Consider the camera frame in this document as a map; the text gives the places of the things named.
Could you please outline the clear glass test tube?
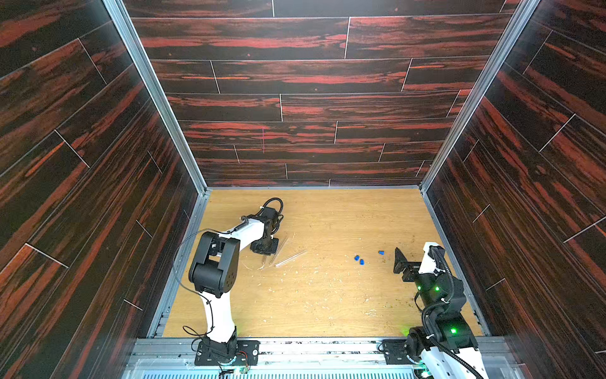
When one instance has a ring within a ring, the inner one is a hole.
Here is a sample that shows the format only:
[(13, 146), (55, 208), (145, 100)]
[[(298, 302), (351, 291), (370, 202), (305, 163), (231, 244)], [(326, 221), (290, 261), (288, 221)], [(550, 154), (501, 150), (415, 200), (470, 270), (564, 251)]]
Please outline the clear glass test tube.
[(277, 258), (279, 257), (284, 246), (289, 242), (289, 239), (290, 239), (290, 237), (287, 235), (286, 237), (284, 237), (280, 240), (278, 249), (277, 249), (276, 254), (274, 255), (273, 259), (271, 260), (270, 265), (274, 265), (276, 263)]

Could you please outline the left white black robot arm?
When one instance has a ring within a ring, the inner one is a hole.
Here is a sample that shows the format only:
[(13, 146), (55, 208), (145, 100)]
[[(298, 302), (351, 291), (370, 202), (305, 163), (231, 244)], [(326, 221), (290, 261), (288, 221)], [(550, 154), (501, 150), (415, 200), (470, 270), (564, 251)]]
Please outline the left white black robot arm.
[(203, 301), (207, 330), (200, 337), (202, 356), (226, 364), (237, 355), (237, 327), (231, 314), (230, 291), (238, 275), (240, 252), (249, 247), (255, 254), (277, 253), (282, 212), (264, 206), (244, 216), (241, 223), (226, 232), (207, 231), (189, 268), (189, 282)]

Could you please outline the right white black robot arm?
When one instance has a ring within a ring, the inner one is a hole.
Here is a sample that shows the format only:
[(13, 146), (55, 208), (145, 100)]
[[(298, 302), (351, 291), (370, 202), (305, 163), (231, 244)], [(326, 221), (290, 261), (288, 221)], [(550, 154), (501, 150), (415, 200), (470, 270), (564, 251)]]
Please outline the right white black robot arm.
[(455, 277), (446, 250), (427, 242), (421, 261), (408, 260), (395, 248), (393, 272), (403, 282), (413, 283), (417, 292), (421, 325), (408, 331), (406, 358), (414, 365), (416, 378), (486, 378), (478, 342), (462, 308), (466, 304), (463, 282)]

